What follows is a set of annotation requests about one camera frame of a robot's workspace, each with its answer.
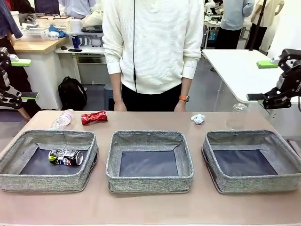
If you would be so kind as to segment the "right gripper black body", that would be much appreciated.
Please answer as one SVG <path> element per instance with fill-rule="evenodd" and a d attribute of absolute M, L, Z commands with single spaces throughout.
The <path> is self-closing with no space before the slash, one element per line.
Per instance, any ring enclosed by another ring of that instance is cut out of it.
<path fill-rule="evenodd" d="M 283 65 L 283 72 L 277 82 L 278 91 L 287 97 L 301 97 L 301 61 Z"/>

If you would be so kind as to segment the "clear plastic cup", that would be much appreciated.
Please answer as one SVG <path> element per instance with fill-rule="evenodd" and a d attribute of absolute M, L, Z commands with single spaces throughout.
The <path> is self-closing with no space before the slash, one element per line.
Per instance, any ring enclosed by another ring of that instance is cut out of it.
<path fill-rule="evenodd" d="M 233 110 L 226 120 L 226 126 L 231 130 L 243 130 L 246 121 L 247 106 L 242 103 L 233 105 Z"/>

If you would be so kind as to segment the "clear plastic bottle pink label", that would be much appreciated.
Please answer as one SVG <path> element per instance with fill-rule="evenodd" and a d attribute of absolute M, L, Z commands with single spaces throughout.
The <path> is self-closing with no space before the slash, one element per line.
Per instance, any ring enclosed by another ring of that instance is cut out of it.
<path fill-rule="evenodd" d="M 61 130 L 65 129 L 73 119 L 74 110 L 68 109 L 63 111 L 63 113 L 55 119 L 52 123 L 50 130 Z"/>

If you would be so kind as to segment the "crushed black drink can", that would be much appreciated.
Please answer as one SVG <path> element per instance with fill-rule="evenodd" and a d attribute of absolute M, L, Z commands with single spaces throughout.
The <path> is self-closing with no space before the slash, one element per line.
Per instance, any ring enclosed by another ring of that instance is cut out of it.
<path fill-rule="evenodd" d="M 83 159 L 83 153 L 76 150 L 51 150 L 48 154 L 49 162 L 54 165 L 80 166 Z"/>

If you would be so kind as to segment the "white paper ball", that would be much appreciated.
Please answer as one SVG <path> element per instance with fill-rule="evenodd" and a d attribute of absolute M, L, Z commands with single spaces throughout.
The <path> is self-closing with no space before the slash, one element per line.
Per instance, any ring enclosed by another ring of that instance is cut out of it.
<path fill-rule="evenodd" d="M 199 113 L 199 114 L 193 115 L 190 119 L 192 121 L 194 121 L 194 123 L 196 125 L 200 125 L 205 121 L 206 117 Z"/>

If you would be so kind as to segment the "crushed red drink can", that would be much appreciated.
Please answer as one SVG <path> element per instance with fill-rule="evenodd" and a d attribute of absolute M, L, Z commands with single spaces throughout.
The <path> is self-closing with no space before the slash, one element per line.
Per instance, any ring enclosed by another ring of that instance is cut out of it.
<path fill-rule="evenodd" d="M 81 115 L 81 123 L 83 126 L 94 123 L 94 122 L 107 122 L 108 114 L 107 111 L 101 110 L 96 113 L 85 113 Z"/>

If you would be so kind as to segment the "person's left forearm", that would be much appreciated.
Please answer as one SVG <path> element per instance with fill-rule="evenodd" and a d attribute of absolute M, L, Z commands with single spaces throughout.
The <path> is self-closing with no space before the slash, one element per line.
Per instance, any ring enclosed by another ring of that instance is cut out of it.
<path fill-rule="evenodd" d="M 192 79 L 182 78 L 181 96 L 187 97 L 189 95 Z"/>

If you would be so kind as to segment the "person's left hand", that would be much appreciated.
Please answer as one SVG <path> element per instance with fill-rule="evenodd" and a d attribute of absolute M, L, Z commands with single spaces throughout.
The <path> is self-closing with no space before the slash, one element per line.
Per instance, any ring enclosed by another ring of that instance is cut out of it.
<path fill-rule="evenodd" d="M 186 102 L 183 100 L 179 100 L 177 105 L 174 108 L 175 112 L 185 112 L 186 111 Z"/>

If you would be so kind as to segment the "person's right hand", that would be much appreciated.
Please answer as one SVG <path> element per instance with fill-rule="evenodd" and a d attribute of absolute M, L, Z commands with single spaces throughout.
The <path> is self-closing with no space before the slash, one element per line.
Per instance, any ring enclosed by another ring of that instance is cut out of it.
<path fill-rule="evenodd" d="M 114 101 L 114 111 L 118 111 L 118 112 L 126 112 L 127 111 L 127 108 L 122 99 Z"/>

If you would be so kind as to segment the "black tripod pole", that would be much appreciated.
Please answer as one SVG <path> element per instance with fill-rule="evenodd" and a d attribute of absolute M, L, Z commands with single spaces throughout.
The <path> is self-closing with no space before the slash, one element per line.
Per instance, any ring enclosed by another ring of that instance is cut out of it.
<path fill-rule="evenodd" d="M 258 31 L 259 31 L 260 23 L 261 23 L 261 20 L 263 18 L 263 15 L 264 15 L 264 9 L 265 9 L 266 2 L 267 2 L 267 0 L 263 0 L 262 6 L 261 6 L 261 10 L 260 10 L 260 13 L 259 13 L 258 22 L 257 22 L 257 25 L 256 25 L 256 30 L 255 30 L 255 33 L 254 33 L 254 36 L 253 36 L 252 43 L 250 45 L 249 51 L 253 51 L 253 47 L 254 47 L 254 43 L 256 41 L 256 37 L 257 37 Z"/>

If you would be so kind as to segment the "blue cloth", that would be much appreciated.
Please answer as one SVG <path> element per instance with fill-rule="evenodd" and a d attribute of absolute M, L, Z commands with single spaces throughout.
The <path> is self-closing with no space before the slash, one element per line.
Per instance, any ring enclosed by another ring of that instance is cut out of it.
<path fill-rule="evenodd" d="M 53 25 L 51 25 L 49 27 L 49 33 L 53 36 L 53 35 L 56 35 L 58 38 L 65 38 L 65 37 L 68 37 L 68 34 L 65 33 L 64 31 L 62 30 L 59 30 L 58 28 L 54 27 Z"/>

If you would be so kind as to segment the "large white table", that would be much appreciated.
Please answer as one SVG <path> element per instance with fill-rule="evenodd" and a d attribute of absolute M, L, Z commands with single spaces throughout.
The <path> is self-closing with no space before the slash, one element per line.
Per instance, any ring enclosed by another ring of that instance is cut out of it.
<path fill-rule="evenodd" d="M 278 110 L 264 110 L 260 103 L 247 99 L 247 94 L 266 93 L 276 86 L 282 70 L 259 69 L 256 65 L 269 57 L 257 50 L 246 49 L 204 49 L 203 55 L 235 98 L 248 105 L 249 111 L 258 111 L 270 120 L 301 122 L 297 97 L 292 98 L 290 108 Z"/>

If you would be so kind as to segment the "white paper roll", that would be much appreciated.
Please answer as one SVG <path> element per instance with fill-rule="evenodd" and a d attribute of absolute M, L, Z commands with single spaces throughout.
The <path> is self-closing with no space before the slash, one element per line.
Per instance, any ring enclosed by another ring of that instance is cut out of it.
<path fill-rule="evenodd" d="M 80 19 L 71 19 L 70 28 L 72 33 L 79 33 L 82 30 L 82 22 Z"/>

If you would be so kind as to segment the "bystander in pale blue sweater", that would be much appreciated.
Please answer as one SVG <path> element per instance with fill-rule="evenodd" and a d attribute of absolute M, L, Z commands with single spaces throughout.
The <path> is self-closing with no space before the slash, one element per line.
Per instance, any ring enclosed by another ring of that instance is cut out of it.
<path fill-rule="evenodd" d="M 215 49 L 236 49 L 245 18 L 252 14 L 255 0 L 223 0 Z"/>

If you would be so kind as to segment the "bystander in light blue shirt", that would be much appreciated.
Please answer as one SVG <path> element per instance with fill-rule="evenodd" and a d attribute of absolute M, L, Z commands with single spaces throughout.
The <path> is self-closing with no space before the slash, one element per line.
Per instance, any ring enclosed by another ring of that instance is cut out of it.
<path fill-rule="evenodd" d="M 63 7 L 63 15 L 71 16 L 75 19 L 83 19 L 91 14 L 91 8 L 96 4 L 96 0 L 58 0 L 59 6 Z"/>

